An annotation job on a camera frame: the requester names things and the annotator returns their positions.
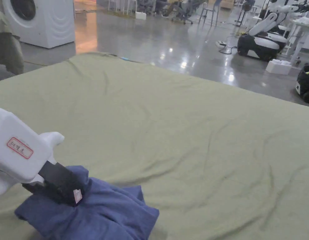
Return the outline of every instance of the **blue cloth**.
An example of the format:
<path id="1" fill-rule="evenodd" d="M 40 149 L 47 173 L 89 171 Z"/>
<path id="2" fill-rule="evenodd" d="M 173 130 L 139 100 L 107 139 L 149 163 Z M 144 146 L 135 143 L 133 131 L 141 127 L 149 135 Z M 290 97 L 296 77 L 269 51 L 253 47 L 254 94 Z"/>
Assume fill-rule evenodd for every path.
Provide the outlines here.
<path id="1" fill-rule="evenodd" d="M 57 204 L 40 193 L 15 211 L 44 238 L 62 240 L 145 240 L 159 211 L 144 203 L 141 186 L 118 188 L 88 177 L 82 166 L 68 167 L 85 185 L 82 202 L 71 207 Z"/>

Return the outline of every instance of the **power strip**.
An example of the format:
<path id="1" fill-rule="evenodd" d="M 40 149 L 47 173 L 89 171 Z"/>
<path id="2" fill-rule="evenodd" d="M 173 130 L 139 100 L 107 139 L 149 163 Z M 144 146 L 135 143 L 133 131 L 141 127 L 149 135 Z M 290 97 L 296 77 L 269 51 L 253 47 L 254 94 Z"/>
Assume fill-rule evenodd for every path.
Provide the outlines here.
<path id="1" fill-rule="evenodd" d="M 226 48 L 227 44 L 224 41 L 217 41 L 216 46 L 218 48 Z"/>

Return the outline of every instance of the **polished floor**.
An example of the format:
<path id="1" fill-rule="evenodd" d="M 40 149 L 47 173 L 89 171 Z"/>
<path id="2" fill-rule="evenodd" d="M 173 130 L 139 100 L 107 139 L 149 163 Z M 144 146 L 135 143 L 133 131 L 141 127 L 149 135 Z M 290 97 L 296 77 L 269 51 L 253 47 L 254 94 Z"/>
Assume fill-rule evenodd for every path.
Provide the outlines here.
<path id="1" fill-rule="evenodd" d="M 265 62 L 238 56 L 235 49 L 229 55 L 219 52 L 215 45 L 218 40 L 236 46 L 234 34 L 238 29 L 227 22 L 229 15 L 229 11 L 220 11 L 218 26 L 213 23 L 210 27 L 210 21 L 204 26 L 202 22 L 198 25 L 198 16 L 193 18 L 193 25 L 183 25 L 159 16 L 147 17 L 143 21 L 101 12 L 79 13 L 75 20 L 75 43 L 50 50 L 22 43 L 27 61 L 25 70 L 59 63 L 79 53 L 110 52 L 181 74 L 305 105 L 294 91 L 298 70 L 293 69 L 288 76 L 269 74 L 265 71 Z M 0 66 L 0 80 L 11 76 Z"/>

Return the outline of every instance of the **black cable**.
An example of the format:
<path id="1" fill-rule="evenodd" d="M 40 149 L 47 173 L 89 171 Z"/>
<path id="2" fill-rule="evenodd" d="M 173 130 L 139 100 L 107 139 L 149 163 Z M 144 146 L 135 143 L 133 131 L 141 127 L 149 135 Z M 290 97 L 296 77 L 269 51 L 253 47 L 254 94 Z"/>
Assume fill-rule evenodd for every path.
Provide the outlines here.
<path id="1" fill-rule="evenodd" d="M 222 52 L 222 50 L 224 50 L 225 48 L 230 48 L 230 53 L 226 53 L 226 52 Z M 222 53 L 222 54 L 226 54 L 226 55 L 231 55 L 232 54 L 232 49 L 233 48 L 237 48 L 236 46 L 234 47 L 227 47 L 227 46 L 224 46 L 223 49 L 220 49 L 218 52 Z"/>

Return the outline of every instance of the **white box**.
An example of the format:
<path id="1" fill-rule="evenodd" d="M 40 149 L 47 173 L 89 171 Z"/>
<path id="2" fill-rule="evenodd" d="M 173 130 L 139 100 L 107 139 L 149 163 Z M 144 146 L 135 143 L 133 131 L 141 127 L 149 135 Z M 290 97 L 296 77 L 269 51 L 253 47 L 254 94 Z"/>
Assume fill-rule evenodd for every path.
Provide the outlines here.
<path id="1" fill-rule="evenodd" d="M 270 73 L 275 73 L 275 74 L 288 75 L 290 69 L 291 69 L 291 65 L 276 64 L 270 61 L 267 65 L 266 71 Z"/>
<path id="2" fill-rule="evenodd" d="M 147 14 L 145 14 L 144 12 L 136 12 L 136 19 L 142 19 L 145 20 L 147 17 Z"/>

